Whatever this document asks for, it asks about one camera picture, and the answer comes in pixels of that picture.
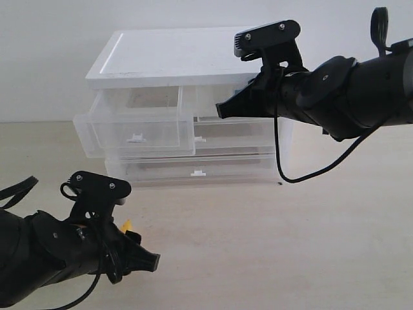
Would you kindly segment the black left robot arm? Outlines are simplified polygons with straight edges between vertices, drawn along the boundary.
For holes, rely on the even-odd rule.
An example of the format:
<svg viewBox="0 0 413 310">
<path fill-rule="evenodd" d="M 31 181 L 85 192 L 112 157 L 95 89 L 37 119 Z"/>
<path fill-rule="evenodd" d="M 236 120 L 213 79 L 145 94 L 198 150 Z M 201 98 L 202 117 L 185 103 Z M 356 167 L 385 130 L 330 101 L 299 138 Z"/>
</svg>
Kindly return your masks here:
<svg viewBox="0 0 413 310">
<path fill-rule="evenodd" d="M 141 235 L 97 218 L 63 221 L 44 211 L 24 218 L 1 212 L 1 307 L 41 287 L 94 274 L 116 284 L 134 271 L 156 271 L 160 254 Z"/>
</svg>

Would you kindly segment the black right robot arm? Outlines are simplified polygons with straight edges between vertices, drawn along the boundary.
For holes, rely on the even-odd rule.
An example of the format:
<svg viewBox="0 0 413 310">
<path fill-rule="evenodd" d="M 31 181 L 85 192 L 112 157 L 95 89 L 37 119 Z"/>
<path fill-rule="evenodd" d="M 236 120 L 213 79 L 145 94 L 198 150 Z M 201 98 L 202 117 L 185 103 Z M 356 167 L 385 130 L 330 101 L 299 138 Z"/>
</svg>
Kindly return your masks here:
<svg viewBox="0 0 413 310">
<path fill-rule="evenodd" d="M 240 92 L 216 104 L 220 118 L 293 119 L 321 127 L 336 141 L 375 125 L 412 124 L 412 40 L 359 62 L 335 56 L 314 71 L 266 63 Z"/>
</svg>

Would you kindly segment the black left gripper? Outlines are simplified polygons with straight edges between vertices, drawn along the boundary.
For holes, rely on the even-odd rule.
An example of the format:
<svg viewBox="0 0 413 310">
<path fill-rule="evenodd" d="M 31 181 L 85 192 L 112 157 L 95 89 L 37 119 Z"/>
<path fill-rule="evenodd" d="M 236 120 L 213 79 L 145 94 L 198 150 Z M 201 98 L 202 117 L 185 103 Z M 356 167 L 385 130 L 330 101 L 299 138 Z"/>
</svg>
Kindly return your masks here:
<svg viewBox="0 0 413 310">
<path fill-rule="evenodd" d="M 38 281 L 65 281 L 86 274 L 120 281 L 135 271 L 157 270 L 160 254 L 142 245 L 133 231 L 111 223 L 73 223 L 45 211 L 29 216 L 31 276 Z"/>
</svg>

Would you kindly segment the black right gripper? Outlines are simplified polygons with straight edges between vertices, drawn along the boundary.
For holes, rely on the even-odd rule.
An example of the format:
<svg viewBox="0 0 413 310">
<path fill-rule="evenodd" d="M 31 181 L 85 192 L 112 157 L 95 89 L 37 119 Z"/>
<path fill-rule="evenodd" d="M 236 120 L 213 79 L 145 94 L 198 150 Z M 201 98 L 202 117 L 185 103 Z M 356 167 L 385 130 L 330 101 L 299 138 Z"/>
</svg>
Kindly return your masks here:
<svg viewBox="0 0 413 310">
<path fill-rule="evenodd" d="M 221 119 L 304 116 L 296 99 L 309 75 L 307 69 L 299 67 L 279 67 L 269 78 L 260 72 L 240 93 L 216 104 L 218 116 Z"/>
</svg>

